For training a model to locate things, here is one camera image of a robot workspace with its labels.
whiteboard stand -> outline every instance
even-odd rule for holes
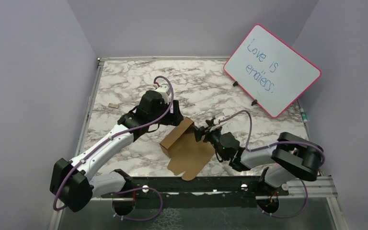
[[[255,25],[224,71],[270,116],[278,117],[320,76],[321,70],[261,25]]]

white wall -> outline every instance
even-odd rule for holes
[[[256,23],[292,45],[318,0],[68,0],[99,57],[229,56]]]
[[[0,0],[0,230],[47,229],[96,66],[66,0]]]
[[[322,69],[301,97],[351,230],[368,229],[368,0],[320,0],[294,48]]]

marble surface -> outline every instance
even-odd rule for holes
[[[271,143],[284,131],[308,138],[297,104],[291,105],[278,118],[271,118],[258,105],[252,107],[252,98],[240,87],[232,86],[233,80],[223,71],[224,63],[221,60],[106,61],[85,150],[108,133],[121,115],[137,105],[146,90],[154,89],[153,79],[158,75],[171,81],[181,113],[198,126],[206,125],[206,119],[220,112],[229,116],[242,109],[250,111],[253,130],[249,148]],[[118,104],[119,108],[110,108],[109,103]],[[174,176],[167,169],[170,159],[159,147],[159,142],[172,129],[172,126],[161,126],[156,132],[141,136],[116,154],[97,174],[122,169],[131,176]],[[249,132],[247,115],[234,117],[223,126],[223,131],[232,132],[244,146]],[[237,172],[228,162],[219,163],[214,156],[198,176],[256,175],[262,169],[263,166],[259,166],[248,172]]]

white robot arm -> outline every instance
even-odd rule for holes
[[[156,90],[147,91],[140,103],[127,114],[121,116],[117,124],[99,142],[72,158],[58,160],[53,169],[50,191],[71,211],[81,210],[91,198],[107,193],[125,191],[131,187],[132,178],[122,170],[95,176],[98,170],[124,147],[148,133],[151,124],[177,126],[183,120],[178,101],[173,99],[172,86],[161,85]],[[207,121],[208,127],[193,126],[195,138],[210,142],[221,157],[221,162],[229,161],[229,166],[237,171],[247,171],[258,165],[278,163],[268,167],[260,177],[258,188],[263,194],[272,194],[283,183],[295,178],[314,181],[323,160],[321,147],[296,137],[282,133],[277,143],[257,149],[240,147],[239,141],[229,132],[221,134],[222,124],[218,119]]]

brown cardboard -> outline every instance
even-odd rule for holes
[[[161,142],[161,150],[171,158],[167,169],[174,175],[180,173],[182,179],[190,181],[204,168],[215,149],[210,143],[196,142],[192,124],[194,122],[185,117]]]

